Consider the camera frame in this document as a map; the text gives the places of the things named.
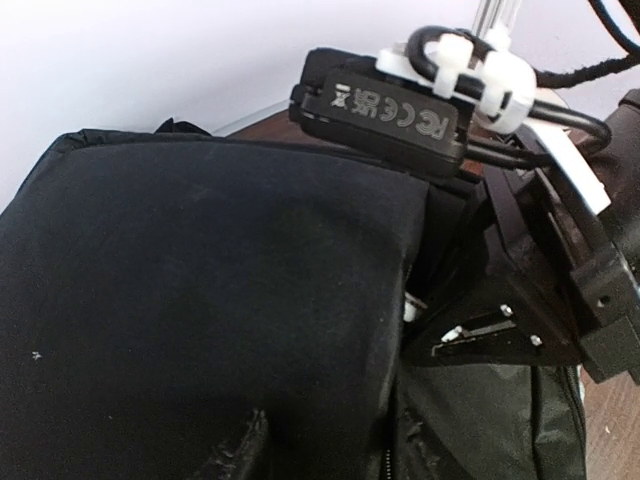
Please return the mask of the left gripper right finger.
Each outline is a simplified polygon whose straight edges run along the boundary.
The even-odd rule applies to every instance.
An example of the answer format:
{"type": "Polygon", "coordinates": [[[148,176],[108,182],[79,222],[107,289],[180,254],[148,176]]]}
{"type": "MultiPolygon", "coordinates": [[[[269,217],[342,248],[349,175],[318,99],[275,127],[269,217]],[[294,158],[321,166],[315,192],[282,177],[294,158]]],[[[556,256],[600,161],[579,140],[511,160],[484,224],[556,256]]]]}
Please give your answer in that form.
{"type": "Polygon", "coordinates": [[[404,478],[471,480],[470,475],[422,421],[404,425],[404,478]]]}

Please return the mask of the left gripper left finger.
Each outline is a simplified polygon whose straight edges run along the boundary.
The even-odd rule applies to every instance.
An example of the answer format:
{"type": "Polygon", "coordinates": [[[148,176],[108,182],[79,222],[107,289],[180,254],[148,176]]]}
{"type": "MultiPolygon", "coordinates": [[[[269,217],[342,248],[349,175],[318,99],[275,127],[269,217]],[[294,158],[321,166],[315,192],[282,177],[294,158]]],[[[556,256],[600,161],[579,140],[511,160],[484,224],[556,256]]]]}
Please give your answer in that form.
{"type": "Polygon", "coordinates": [[[195,479],[269,479],[270,424],[263,410],[225,413],[195,479]]]}

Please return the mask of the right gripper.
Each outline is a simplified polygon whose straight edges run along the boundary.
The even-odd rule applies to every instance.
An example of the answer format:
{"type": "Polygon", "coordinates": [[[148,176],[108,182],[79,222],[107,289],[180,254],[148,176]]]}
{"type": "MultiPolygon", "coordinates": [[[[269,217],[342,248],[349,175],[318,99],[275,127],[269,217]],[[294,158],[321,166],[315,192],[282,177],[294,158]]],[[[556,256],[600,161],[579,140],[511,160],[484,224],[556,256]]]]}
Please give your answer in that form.
{"type": "Polygon", "coordinates": [[[426,305],[403,334],[419,367],[583,365],[597,382],[639,373],[639,107],[606,121],[535,103],[520,147],[477,140],[481,176],[430,183],[408,278],[426,305]],[[541,131],[580,129],[577,151],[610,204],[592,212],[543,145],[541,131]]]}

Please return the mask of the green white glue stick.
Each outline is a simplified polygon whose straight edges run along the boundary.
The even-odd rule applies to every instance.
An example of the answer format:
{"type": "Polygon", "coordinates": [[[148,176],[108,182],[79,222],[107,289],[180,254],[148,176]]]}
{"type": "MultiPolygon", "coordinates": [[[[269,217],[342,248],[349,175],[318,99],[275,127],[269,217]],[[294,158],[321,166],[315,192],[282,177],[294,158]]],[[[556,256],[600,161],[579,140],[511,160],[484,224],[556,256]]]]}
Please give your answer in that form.
{"type": "Polygon", "coordinates": [[[409,293],[405,294],[403,320],[406,323],[414,322],[423,314],[425,309],[426,305],[422,301],[409,293]]]}

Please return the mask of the black student backpack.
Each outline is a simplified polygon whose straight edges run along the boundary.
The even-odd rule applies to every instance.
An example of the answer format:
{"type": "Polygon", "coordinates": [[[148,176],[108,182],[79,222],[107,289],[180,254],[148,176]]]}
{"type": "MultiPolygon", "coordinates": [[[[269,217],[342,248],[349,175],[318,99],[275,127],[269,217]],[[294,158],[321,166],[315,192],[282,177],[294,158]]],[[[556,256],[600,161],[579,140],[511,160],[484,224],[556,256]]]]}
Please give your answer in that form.
{"type": "Polygon", "coordinates": [[[405,479],[407,421],[473,479],[584,478],[574,370],[401,358],[428,186],[190,125],[59,137],[1,215],[2,477],[195,479],[259,409],[269,479],[405,479]]]}

